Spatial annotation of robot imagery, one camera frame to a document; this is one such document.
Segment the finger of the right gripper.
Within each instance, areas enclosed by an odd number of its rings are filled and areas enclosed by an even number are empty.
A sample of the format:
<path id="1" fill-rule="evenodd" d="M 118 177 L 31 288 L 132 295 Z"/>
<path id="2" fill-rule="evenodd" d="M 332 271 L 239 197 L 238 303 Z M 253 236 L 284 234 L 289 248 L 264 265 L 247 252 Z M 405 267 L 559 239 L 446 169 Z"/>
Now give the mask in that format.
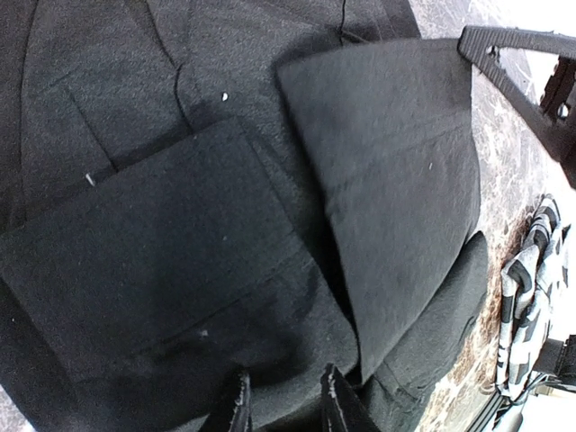
<path id="1" fill-rule="evenodd" d="M 467 25 L 457 44 L 461 57 L 479 71 L 508 100 L 535 134 L 548 155 L 562 167 L 575 186 L 575 38 L 554 32 Z M 536 91 L 520 78 L 520 59 L 533 53 L 555 57 L 544 63 L 548 72 L 544 91 Z"/>

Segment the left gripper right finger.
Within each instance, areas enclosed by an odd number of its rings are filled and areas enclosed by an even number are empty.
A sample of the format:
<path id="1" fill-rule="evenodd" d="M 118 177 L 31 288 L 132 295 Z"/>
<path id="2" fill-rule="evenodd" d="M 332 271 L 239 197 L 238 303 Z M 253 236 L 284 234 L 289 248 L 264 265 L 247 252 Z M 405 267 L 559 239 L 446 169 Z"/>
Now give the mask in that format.
<path id="1" fill-rule="evenodd" d="M 353 388 L 334 364 L 327 364 L 320 382 L 323 431 L 380 432 Z"/>

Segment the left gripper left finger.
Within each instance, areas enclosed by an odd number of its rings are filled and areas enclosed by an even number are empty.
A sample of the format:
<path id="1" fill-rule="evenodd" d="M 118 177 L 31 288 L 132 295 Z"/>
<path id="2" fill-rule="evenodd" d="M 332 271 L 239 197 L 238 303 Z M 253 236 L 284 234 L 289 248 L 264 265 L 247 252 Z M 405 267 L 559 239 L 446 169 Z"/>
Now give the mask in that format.
<path id="1" fill-rule="evenodd" d="M 205 432 L 249 432 L 252 430 L 252 388 L 248 372 L 236 373 L 202 425 Z"/>

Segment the black long sleeve shirt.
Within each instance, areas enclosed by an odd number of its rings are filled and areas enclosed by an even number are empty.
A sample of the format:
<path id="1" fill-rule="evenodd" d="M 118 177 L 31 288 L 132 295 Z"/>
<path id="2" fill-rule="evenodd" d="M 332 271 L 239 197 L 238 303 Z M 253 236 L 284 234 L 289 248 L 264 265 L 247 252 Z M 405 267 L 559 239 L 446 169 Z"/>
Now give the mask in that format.
<path id="1" fill-rule="evenodd" d="M 1 385 L 38 431 L 414 430 L 483 303 L 472 67 L 405 1 L 4 1 Z"/>

